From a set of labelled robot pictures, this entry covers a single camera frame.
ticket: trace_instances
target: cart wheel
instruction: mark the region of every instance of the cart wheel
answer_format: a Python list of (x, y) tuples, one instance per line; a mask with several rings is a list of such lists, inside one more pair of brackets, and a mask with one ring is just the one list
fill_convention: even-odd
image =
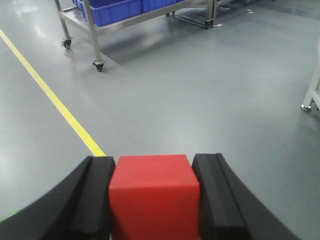
[(66, 49), (70, 49), (70, 47), (71, 47), (71, 39), (69, 39), (69, 40), (64, 40), (64, 41), (63, 41), (63, 46), (64, 46)]
[(99, 65), (95, 65), (95, 69), (98, 71), (98, 72), (101, 72), (102, 71), (102, 68), (104, 67), (104, 64), (99, 64)]
[(204, 28), (205, 29), (209, 29), (209, 28), (213, 28), (214, 27), (214, 21), (210, 20), (210, 21), (204, 21)]

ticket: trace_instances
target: green edge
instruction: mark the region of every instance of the green edge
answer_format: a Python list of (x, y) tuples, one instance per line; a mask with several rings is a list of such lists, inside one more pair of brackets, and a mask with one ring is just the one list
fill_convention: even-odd
[(6, 220), (7, 218), (11, 217), (12, 215), (15, 215), (16, 213), (18, 213), (18, 212), (20, 212), (20, 211), (21, 211), (21, 209), (17, 209), (17, 210), (15, 210), (15, 211), (11, 212), (10, 214), (8, 214), (7, 216), (5, 216), (5, 217), (3, 217), (3, 218), (0, 218), (0, 222)]

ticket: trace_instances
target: cart leg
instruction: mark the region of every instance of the cart leg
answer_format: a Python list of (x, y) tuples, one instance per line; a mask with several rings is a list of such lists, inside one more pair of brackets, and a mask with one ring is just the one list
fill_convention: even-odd
[(216, 21), (217, 0), (208, 0), (207, 19), (204, 20), (205, 29), (213, 28)]
[(92, 16), (92, 12), (90, 9), (90, 3), (89, 0), (83, 0), (84, 2), (84, 8), (85, 8), (85, 13), (87, 15), (87, 20), (90, 28), (90, 33), (91, 33), (91, 38), (92, 38), (92, 43), (94, 47), (94, 53), (95, 53), (95, 58), (96, 60), (93, 61), (93, 65), (95, 66), (95, 69), (98, 72), (101, 72), (105, 61), (102, 59), (101, 52), (100, 52), (100, 47), (98, 43), (98, 36), (95, 28), (95, 23), (94, 23), (94, 18)]
[(306, 96), (303, 100), (303, 104), (301, 105), (301, 110), (305, 111), (305, 112), (310, 112), (311, 111), (311, 102), (313, 100), (312, 98), (312, 93), (317, 89), (317, 87), (319, 86), (319, 81), (320, 81), (320, 60), (318, 61), (308, 91), (306, 93)]
[[(62, 9), (61, 9), (61, 5), (60, 5), (59, 0), (55, 0), (55, 5), (56, 5), (56, 8), (57, 8), (58, 12), (61, 12)], [(63, 43), (63, 46), (66, 49), (69, 49), (71, 47), (71, 39), (72, 39), (72, 37), (69, 34), (66, 21), (60, 18), (60, 22), (61, 22), (62, 29), (63, 29), (63, 32), (64, 32), (64, 38), (63, 38), (63, 42), (62, 43)]]

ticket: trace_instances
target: metal shelf frame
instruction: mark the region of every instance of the metal shelf frame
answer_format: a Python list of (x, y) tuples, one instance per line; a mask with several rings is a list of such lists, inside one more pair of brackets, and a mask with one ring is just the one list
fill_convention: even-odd
[[(318, 54), (320, 58), (320, 38), (318, 41)], [(312, 102), (315, 102), (318, 109), (320, 108), (320, 59), (315, 66), (309, 88), (304, 97), (303, 104), (301, 105), (301, 109), (305, 112), (310, 112), (312, 110)]]
[(68, 49), (71, 45), (71, 39), (72, 37), (69, 34), (67, 24), (71, 24), (81, 30), (82, 32), (88, 34), (93, 43), (93, 48), (95, 52), (96, 60), (93, 61), (93, 65), (96, 67), (96, 69), (100, 72), (102, 70), (102, 67), (105, 63), (105, 61), (102, 59), (99, 42), (98, 42), (98, 36), (101, 36), (103, 34), (111, 33), (118, 31), (120, 29), (142, 23), (144, 21), (162, 16), (162, 15), (168, 15), (169, 13), (174, 14), (175, 11), (184, 9), (184, 8), (190, 8), (190, 7), (200, 7), (200, 8), (207, 8), (207, 18), (204, 19), (204, 26), (206, 29), (213, 28), (216, 20), (216, 12), (217, 12), (217, 6), (221, 4), (221, 2), (225, 2), (227, 0), (184, 0), (169, 6), (165, 6), (153, 11), (149, 11), (128, 19), (124, 19), (115, 23), (111, 23), (109, 25), (97, 27), (94, 24), (94, 19), (92, 16), (92, 12), (90, 9), (90, 2), (89, 0), (83, 0), (84, 3), (84, 11), (87, 16), (87, 20), (83, 18), (79, 18), (79, 14), (77, 15), (77, 12), (79, 12), (78, 7), (71, 7), (62, 9), (60, 0), (55, 0), (55, 4), (57, 7), (58, 15), (62, 24), (62, 28), (64, 31), (64, 42), (63, 45)]

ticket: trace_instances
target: caster wheel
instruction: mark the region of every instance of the caster wheel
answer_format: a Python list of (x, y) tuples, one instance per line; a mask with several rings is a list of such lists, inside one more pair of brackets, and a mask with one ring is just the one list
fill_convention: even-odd
[(92, 65), (95, 67), (95, 69), (98, 71), (98, 72), (101, 72), (102, 71), (102, 68), (104, 67), (104, 64), (103, 63), (96, 63), (96, 61), (93, 61), (92, 62)]
[(98, 72), (101, 72), (102, 71), (102, 68), (104, 67), (104, 64), (99, 64), (99, 65), (96, 65), (95, 66), (95, 69), (98, 71)]
[(214, 21), (213, 20), (204, 22), (204, 28), (205, 29), (210, 29), (210, 28), (213, 28), (213, 27), (214, 27)]
[(64, 41), (63, 41), (63, 46), (64, 46), (66, 49), (70, 49), (70, 47), (71, 47), (71, 39), (69, 39), (69, 40), (64, 40)]
[(309, 113), (309, 112), (311, 112), (312, 109), (310, 106), (301, 105), (301, 110)]

